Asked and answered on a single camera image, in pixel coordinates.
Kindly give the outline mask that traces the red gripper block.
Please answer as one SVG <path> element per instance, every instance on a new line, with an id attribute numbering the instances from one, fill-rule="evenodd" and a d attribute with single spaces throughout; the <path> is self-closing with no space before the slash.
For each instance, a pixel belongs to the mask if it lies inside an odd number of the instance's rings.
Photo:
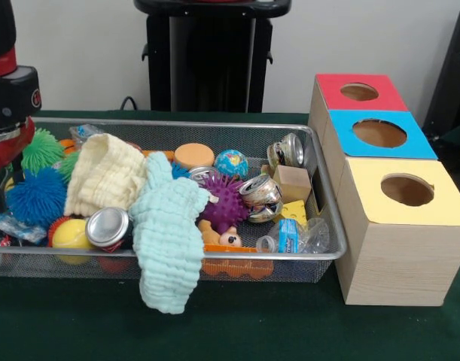
<path id="1" fill-rule="evenodd" d="M 24 181 L 21 153 L 32 142 L 34 134 L 35 124 L 31 117 L 27 117 L 23 123 L 18 123 L 14 130 L 0 133 L 0 169 L 11 163 L 15 184 Z M 7 210 L 3 190 L 7 176 L 7 171 L 0 171 L 0 214 Z"/>

